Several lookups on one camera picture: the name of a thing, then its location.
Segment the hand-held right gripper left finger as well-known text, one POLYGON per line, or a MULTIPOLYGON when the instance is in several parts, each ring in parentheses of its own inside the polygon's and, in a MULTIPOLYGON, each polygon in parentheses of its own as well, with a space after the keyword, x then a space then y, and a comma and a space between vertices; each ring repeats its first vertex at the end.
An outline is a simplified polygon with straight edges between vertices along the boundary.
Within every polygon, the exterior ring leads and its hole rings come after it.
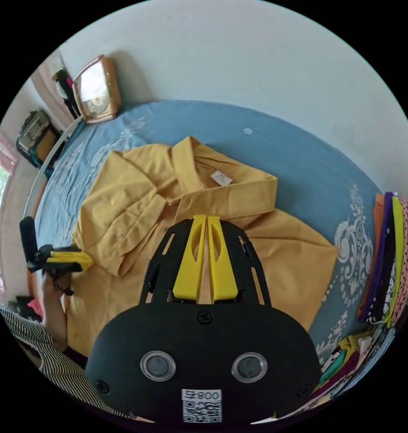
POLYGON ((207 217, 194 216, 172 294, 179 301, 199 300, 207 217))

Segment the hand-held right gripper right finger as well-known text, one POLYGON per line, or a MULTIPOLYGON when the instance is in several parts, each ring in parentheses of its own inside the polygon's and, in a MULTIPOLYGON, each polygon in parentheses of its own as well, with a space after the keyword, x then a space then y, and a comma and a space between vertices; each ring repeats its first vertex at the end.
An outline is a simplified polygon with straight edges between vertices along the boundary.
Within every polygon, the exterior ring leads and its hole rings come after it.
POLYGON ((238 288, 220 218, 207 217, 209 243, 209 280, 213 304, 233 301, 238 288))

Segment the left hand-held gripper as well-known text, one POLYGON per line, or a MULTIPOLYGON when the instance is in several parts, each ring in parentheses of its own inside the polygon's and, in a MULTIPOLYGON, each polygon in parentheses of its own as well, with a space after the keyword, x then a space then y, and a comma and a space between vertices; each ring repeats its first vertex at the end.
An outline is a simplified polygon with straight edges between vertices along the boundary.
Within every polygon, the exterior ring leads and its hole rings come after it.
POLYGON ((93 265, 93 260, 77 247, 54 248, 44 245, 38 250, 27 249, 26 263, 31 273, 41 270, 43 274, 56 277, 85 271, 93 265))

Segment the person's left hand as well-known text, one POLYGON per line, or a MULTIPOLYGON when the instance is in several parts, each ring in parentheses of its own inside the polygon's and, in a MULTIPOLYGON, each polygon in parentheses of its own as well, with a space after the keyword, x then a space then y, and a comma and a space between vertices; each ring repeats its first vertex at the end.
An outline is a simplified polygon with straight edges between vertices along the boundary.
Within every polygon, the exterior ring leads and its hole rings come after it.
POLYGON ((71 280, 71 273, 56 277, 43 274, 39 296, 41 305, 45 307, 50 301, 59 301, 71 289, 71 280))

